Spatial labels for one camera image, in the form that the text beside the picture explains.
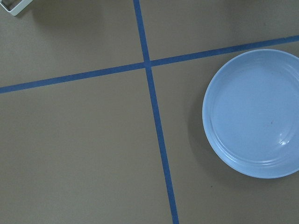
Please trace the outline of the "blue round plate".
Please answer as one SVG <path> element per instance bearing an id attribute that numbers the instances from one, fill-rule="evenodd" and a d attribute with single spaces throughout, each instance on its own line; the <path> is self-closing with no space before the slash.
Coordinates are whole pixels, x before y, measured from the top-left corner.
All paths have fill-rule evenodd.
<path id="1" fill-rule="evenodd" d="M 280 178 L 299 169 L 299 59 L 276 49 L 235 56 L 212 78 L 202 105 L 211 147 L 232 169 Z"/>

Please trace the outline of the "white metal base bracket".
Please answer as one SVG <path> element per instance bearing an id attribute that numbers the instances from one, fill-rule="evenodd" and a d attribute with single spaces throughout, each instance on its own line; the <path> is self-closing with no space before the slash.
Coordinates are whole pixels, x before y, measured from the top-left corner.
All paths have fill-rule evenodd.
<path id="1" fill-rule="evenodd" d="M 12 16 L 17 16 L 32 0 L 0 0 L 0 5 Z"/>

